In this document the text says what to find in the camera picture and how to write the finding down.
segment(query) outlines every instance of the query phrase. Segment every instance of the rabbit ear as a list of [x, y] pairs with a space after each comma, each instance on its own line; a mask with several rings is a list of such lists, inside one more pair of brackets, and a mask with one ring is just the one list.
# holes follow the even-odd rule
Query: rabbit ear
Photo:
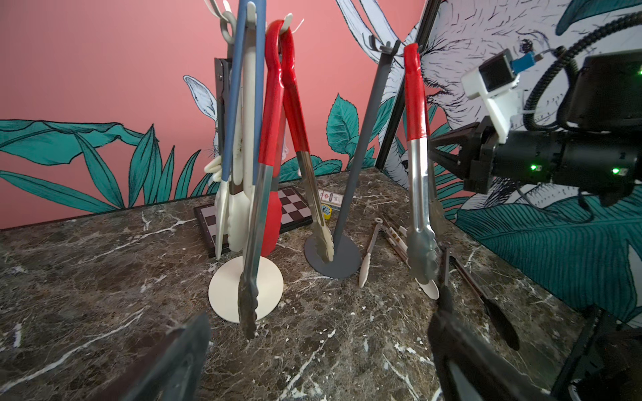
[[[359, 15], [359, 12], [357, 12], [357, 9], [354, 7], [352, 0], [336, 0], [336, 4], [341, 9], [343, 19], [345, 19], [345, 23], [348, 24], [348, 28], [350, 29], [350, 32], [352, 33], [354, 39], [357, 41], [359, 46], [361, 46], [365, 54], [367, 54], [368, 57], [378, 63], [380, 53], [372, 50], [369, 44], [369, 38], [370, 35], [372, 35], [372, 32], [368, 29], [366, 24], [361, 19], [361, 16]], [[377, 48], [379, 48], [380, 45], [381, 42], [377, 39]]]
[[[360, 0], [363, 11], [370, 21], [370, 25], [374, 28], [374, 31], [377, 33], [379, 39], [384, 43], [390, 42], [391, 46], [394, 46], [395, 41], [399, 39], [395, 31], [392, 30], [392, 27], [388, 23], [388, 19], [383, 15], [383, 11], [377, 4], [376, 0]], [[397, 54], [403, 54], [404, 44], [399, 46]]]
[[207, 117], [216, 121], [216, 98], [212, 95], [212, 92], [196, 78], [192, 78], [189, 75], [185, 75], [183, 80], [192, 92], [198, 109]]
[[[415, 24], [415, 26], [410, 30], [410, 33], [408, 36], [406, 36], [406, 40], [402, 42], [402, 46], [406, 47], [407, 44], [415, 43], [417, 40], [417, 31], [419, 30], [419, 22]], [[399, 46], [399, 51], [397, 52], [398, 55], [403, 56], [403, 48]]]

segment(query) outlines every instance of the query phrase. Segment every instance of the teal leaf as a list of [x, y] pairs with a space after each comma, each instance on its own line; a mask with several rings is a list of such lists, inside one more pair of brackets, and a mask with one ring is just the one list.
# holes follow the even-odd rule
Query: teal leaf
[[439, 200], [447, 198], [451, 195], [456, 194], [457, 192], [461, 191], [464, 189], [464, 183], [459, 181], [452, 183], [450, 185], [447, 185], [443, 188], [437, 189], [437, 198]]
[[448, 125], [448, 123], [443, 124], [442, 126], [437, 128], [435, 131], [431, 132], [430, 133], [430, 137], [431, 138], [437, 138], [439, 135], [443, 135], [443, 134], [445, 134], [446, 132], [448, 132], [450, 130], [451, 130], [451, 128], [450, 128], [450, 125]]
[[93, 196], [89, 196], [82, 192], [78, 192], [75, 189], [41, 180], [39, 178], [11, 173], [9, 171], [0, 171], [0, 178], [4, 178], [24, 191], [74, 209], [80, 209], [92, 213], [118, 210], [112, 205], [100, 201]]
[[562, 35], [577, 21], [600, 15], [610, 11], [620, 10], [626, 7], [633, 7], [642, 4], [641, 0], [573, 0], [560, 18], [555, 28], [557, 36]]
[[[343, 163], [341, 160], [331, 159], [331, 160], [321, 160], [319, 156], [311, 155], [312, 167], [315, 170], [315, 175], [326, 175], [339, 173], [343, 168]], [[299, 161], [296, 157], [293, 157], [287, 160], [285, 163], [281, 164], [281, 172], [279, 173], [279, 181], [287, 182], [298, 180], [299, 174]]]
[[446, 171], [446, 169], [443, 168], [441, 164], [437, 164], [435, 166], [435, 176], [438, 176], [439, 174], [443, 173], [444, 171]]
[[401, 141], [399, 140], [399, 137], [396, 135], [395, 135], [395, 143], [397, 144], [397, 150], [399, 151], [399, 156], [406, 153], [406, 148], [403, 147], [403, 145], [401, 144]]
[[323, 162], [318, 163], [314, 167], [315, 167], [315, 176], [328, 175], [328, 174], [339, 173], [343, 168], [343, 163], [341, 160], [330, 159], [330, 160], [324, 160]]
[[325, 126], [327, 143], [330, 148], [342, 154], [354, 155], [356, 142], [351, 139], [359, 138], [359, 115], [357, 108], [338, 94], [330, 109]]
[[459, 210], [459, 208], [457, 208], [457, 207], [453, 208], [453, 209], [450, 209], [450, 210], [447, 210], [447, 211], [444, 212], [444, 217], [447, 220], [456, 220], [457, 219], [457, 211], [458, 210]]
[[129, 165], [129, 207], [133, 207], [134, 203], [136, 203], [145, 178], [147, 178], [155, 141], [156, 133], [154, 125], [152, 125], [141, 141], [138, 142]]
[[[365, 153], [365, 157], [363, 158], [363, 163], [361, 165], [362, 169], [366, 169], [368, 167], [373, 167], [375, 162], [377, 161], [374, 157], [374, 146], [368, 149], [368, 151]], [[345, 168], [346, 170], [349, 170], [352, 167], [352, 159], [348, 162], [348, 166]]]
[[297, 171], [299, 170], [299, 161], [293, 157], [281, 164], [281, 171], [279, 172], [279, 182], [294, 181], [299, 179]]
[[383, 102], [381, 106], [379, 106], [379, 110], [377, 111], [377, 119], [374, 122], [374, 128], [372, 129], [372, 135], [370, 135], [370, 140], [368, 143], [372, 142], [374, 137], [379, 135], [379, 132], [383, 129], [383, 127], [386, 126], [388, 123], [388, 120], [390, 119], [390, 114], [392, 113], [392, 107], [395, 105], [395, 98], [390, 98]]
[[428, 108], [428, 124], [433, 122], [435, 118], [435, 113], [437, 113], [437, 105], [432, 105]]
[[220, 185], [221, 185], [221, 183], [218, 182], [218, 181], [209, 184], [209, 186], [207, 187], [207, 194], [208, 195], [216, 194], [218, 192], [218, 188], [219, 188]]
[[401, 119], [403, 120], [403, 132], [406, 135], [406, 139], [408, 138], [408, 120], [406, 118], [406, 109], [403, 109], [403, 113], [401, 114]]
[[169, 157], [165, 162], [165, 167], [160, 174], [159, 189], [156, 193], [156, 202], [167, 202], [171, 192], [171, 180], [174, 177], [174, 148], [171, 147]]
[[468, 199], [470, 199], [469, 196], [462, 196], [461, 198], [448, 198], [442, 200], [441, 204], [444, 209], [448, 209], [449, 207], [463, 205]]
[[94, 180], [96, 188], [98, 188], [105, 199], [119, 208], [124, 209], [123, 195], [120, 192], [114, 174], [112, 174], [112, 171], [107, 167], [103, 158], [100, 157], [98, 152], [86, 139], [78, 134], [74, 134], [74, 137], [78, 141], [78, 145], [85, 156], [87, 170], [89, 170], [89, 175], [91, 175], [91, 179]]
[[196, 162], [196, 158], [199, 153], [200, 149], [194, 152], [194, 154], [190, 156], [187, 163], [185, 163], [185, 167], [183, 167], [183, 171], [181, 171], [180, 177], [178, 178], [178, 183], [176, 184], [176, 193], [174, 194], [175, 200], [187, 198], [187, 190], [189, 188], [189, 182], [192, 179], [194, 163]]
[[138, 145], [143, 135], [119, 123], [76, 124], [51, 121], [1, 120], [0, 151], [45, 166], [68, 164], [82, 150], [74, 135], [83, 137], [92, 148], [119, 139]]
[[[437, 147], [437, 149], [439, 149], [441, 151], [445, 151], [446, 153], [450, 153], [453, 150], [457, 149], [457, 145], [439, 146], [439, 147]], [[446, 169], [443, 168], [440, 164], [437, 164], [435, 166], [435, 176], [438, 176], [439, 174], [443, 173], [444, 171], [446, 171]]]
[[[585, 196], [589, 223], [568, 223], [539, 209], [510, 203], [457, 212], [457, 226], [572, 308], [598, 306], [618, 319], [636, 307], [629, 247], [642, 254], [642, 186], [615, 205]], [[588, 214], [577, 197], [546, 207], [568, 219]]]
[[201, 196], [210, 178], [212, 178], [212, 173], [205, 174], [203, 178], [201, 178], [201, 180], [196, 185], [196, 188], [194, 188], [194, 190], [192, 191], [192, 195], [190, 195], [190, 197]]
[[150, 160], [150, 168], [147, 171], [147, 177], [143, 184], [143, 194], [145, 196], [145, 205], [150, 205], [156, 201], [156, 193], [159, 189], [162, 173], [162, 158], [161, 149], [159, 148], [158, 141], [153, 143], [152, 159]]
[[436, 185], [444, 185], [445, 183], [453, 181], [453, 180], [456, 180], [456, 179], [457, 179], [457, 176], [454, 175], [453, 173], [446, 173], [446, 174], [438, 175], [437, 177], [435, 177], [435, 184]]

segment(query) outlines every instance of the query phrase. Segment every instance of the pink wall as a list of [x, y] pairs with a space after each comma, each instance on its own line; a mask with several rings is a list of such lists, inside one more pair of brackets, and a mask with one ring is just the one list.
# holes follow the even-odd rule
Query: pink wall
[[[231, 1], [233, 10], [237, 4]], [[379, 5], [400, 37], [408, 34], [423, 9], [420, 0], [402, 8], [394, 0], [380, 0]], [[352, 38], [334, 1], [268, 2], [268, 21], [288, 12], [294, 14], [294, 24], [305, 18], [295, 44], [311, 148], [324, 160], [342, 159], [345, 168], [347, 157], [327, 144], [327, 116], [340, 93], [356, 105], [363, 119], [376, 65]], [[196, 107], [182, 77], [191, 75], [214, 92], [213, 58], [225, 55], [218, 20], [202, 0], [4, 2], [0, 55], [0, 119], [116, 121], [141, 133], [154, 124], [163, 161], [176, 146], [174, 183], [198, 149], [203, 151], [190, 193], [202, 177], [210, 160], [214, 122]], [[287, 144], [292, 149], [289, 139]], [[124, 198], [133, 151], [133, 146], [120, 142], [98, 148]], [[82, 156], [69, 165], [40, 166], [0, 152], [0, 170], [56, 182], [104, 200]], [[5, 180], [0, 180], [0, 194], [0, 228], [86, 214]]]

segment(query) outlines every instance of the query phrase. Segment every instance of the black metal frame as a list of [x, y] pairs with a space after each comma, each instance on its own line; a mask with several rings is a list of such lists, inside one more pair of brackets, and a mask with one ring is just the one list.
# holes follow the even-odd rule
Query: black metal frame
[[[435, 19], [437, 18], [437, 11], [441, 5], [442, 0], [427, 0], [426, 6], [424, 7], [424, 12], [421, 16], [421, 22], [419, 23], [419, 28], [417, 28], [417, 39], [416, 43], [419, 45], [419, 51], [422, 51], [426, 48], [428, 44], [428, 37], [430, 36], [430, 31], [433, 29]], [[377, 156], [377, 162], [375, 167], [383, 171], [383, 167], [386, 164], [386, 159], [388, 158], [388, 152], [390, 152], [390, 147], [395, 139], [395, 134], [397, 133], [397, 127], [399, 127], [399, 122], [403, 115], [403, 111], [406, 108], [406, 98], [404, 84], [406, 82], [405, 73], [404, 78], [401, 80], [401, 86], [399, 87], [399, 92], [397, 93], [397, 98], [395, 99], [395, 104], [392, 107], [390, 113], [390, 120], [388, 122], [388, 128], [386, 129], [386, 135], [383, 137], [383, 142], [379, 148], [379, 155]]]

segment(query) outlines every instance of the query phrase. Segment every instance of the marble countertop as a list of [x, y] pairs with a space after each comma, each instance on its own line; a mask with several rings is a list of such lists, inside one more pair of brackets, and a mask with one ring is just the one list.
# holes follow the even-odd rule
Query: marble countertop
[[[318, 185], [342, 193], [346, 180], [340, 173]], [[0, 400], [86, 399], [200, 311], [208, 313], [214, 345], [196, 399], [435, 399], [426, 330], [436, 304], [383, 234], [363, 289], [358, 274], [339, 281], [309, 267], [307, 227], [281, 235], [269, 259], [283, 274], [283, 296], [248, 341], [207, 298], [217, 267], [236, 256], [207, 257], [193, 208], [213, 200], [0, 232]], [[381, 210], [407, 221], [408, 193], [378, 170], [364, 170], [345, 230], [363, 253]], [[502, 342], [458, 273], [450, 278], [455, 314], [536, 386], [550, 389], [582, 317], [454, 225], [443, 241], [501, 305], [520, 351]]]

